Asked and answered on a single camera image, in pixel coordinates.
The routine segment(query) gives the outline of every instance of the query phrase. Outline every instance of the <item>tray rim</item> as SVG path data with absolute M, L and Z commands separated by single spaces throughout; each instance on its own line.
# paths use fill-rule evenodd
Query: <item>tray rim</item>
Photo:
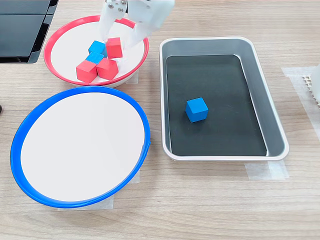
M 266 91 L 266 95 L 268 101 L 270 103 L 272 112 L 274 114 L 275 121 L 277 122 L 280 134 L 282 136 L 284 149 L 281 154 L 277 156 L 179 156 L 173 154 L 169 150 L 169 146 L 166 144 L 166 120 L 165 120 L 165 92 L 164 92 L 164 64 L 163 64 L 163 47 L 165 44 L 173 41 L 206 41 L 206 40 L 242 40 L 247 42 L 254 54 L 254 58 L 259 69 L 259 73 L 262 78 L 262 83 Z M 265 75 L 263 73 L 258 54 L 256 52 L 255 46 L 249 39 L 242 36 L 227 36 L 227 37 L 181 37 L 181 38 L 169 38 L 164 40 L 159 46 L 159 66 L 160 66 L 160 104 L 161 104 L 161 141 L 162 141 L 162 149 L 165 154 L 171 159 L 178 162 L 265 162 L 265 161 L 280 161 L 283 160 L 288 154 L 290 150 L 289 142 L 286 137 L 286 133 L 282 126 L 281 120 L 279 118 L 275 103 L 272 99 Z

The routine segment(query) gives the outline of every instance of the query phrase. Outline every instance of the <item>blue cube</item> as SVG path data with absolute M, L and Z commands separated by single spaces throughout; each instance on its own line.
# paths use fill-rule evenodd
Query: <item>blue cube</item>
M 186 102 L 185 112 L 191 123 L 205 120 L 209 109 L 202 97 Z
M 89 54 L 91 52 L 95 52 L 97 54 L 102 54 L 105 58 L 108 56 L 107 55 L 107 49 L 106 49 L 106 44 L 102 43 L 100 41 L 94 41 L 90 48 L 89 48 Z
M 94 64 L 99 64 L 102 59 L 104 59 L 104 56 L 102 54 L 92 51 L 85 60 L 92 62 Z

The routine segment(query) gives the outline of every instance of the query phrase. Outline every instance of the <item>black tray bottom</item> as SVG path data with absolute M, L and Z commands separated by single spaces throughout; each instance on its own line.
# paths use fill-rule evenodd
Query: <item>black tray bottom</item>
M 178 156 L 266 156 L 241 62 L 235 55 L 166 60 L 172 153 Z M 207 119 L 190 123 L 188 100 L 203 98 Z

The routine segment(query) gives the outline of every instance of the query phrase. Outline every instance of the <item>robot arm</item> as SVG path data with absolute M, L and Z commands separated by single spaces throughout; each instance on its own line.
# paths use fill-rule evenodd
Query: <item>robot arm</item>
M 124 47 L 131 48 L 160 29 L 174 6 L 175 0 L 105 0 L 99 21 L 102 39 L 107 41 L 115 20 L 122 19 L 130 9 L 128 18 L 136 24 Z

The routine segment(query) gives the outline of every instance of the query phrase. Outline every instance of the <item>white plastic object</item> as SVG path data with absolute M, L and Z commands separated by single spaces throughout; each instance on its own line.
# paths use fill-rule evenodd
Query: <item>white plastic object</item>
M 127 10 L 127 1 L 105 0 L 99 21 L 99 31 L 104 42 L 108 40 L 108 35 L 115 20 L 122 19 Z
M 314 69 L 311 74 L 311 83 L 310 87 L 314 98 L 318 103 L 320 103 L 320 64 Z
M 114 21 L 123 18 L 128 8 L 128 19 L 135 22 L 133 33 L 124 40 L 124 48 L 132 48 L 160 29 L 175 6 L 175 0 L 106 0 L 99 21 L 101 37 L 105 41 Z
M 125 82 L 127 85 L 134 85 L 139 83 L 139 70 L 137 70 L 132 77 Z

